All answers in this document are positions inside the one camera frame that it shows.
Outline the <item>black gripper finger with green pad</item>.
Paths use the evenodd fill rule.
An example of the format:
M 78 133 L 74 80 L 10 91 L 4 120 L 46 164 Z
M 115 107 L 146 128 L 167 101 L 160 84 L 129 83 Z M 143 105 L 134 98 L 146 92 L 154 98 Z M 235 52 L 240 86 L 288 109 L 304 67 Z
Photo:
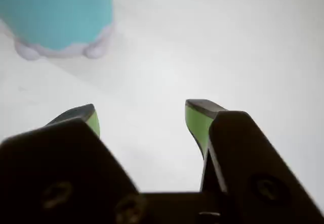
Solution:
M 323 223 L 321 211 L 247 112 L 188 99 L 185 122 L 204 159 L 200 188 L 218 188 L 220 223 Z
M 1 223 L 141 223 L 146 201 L 99 138 L 92 104 L 1 143 Z

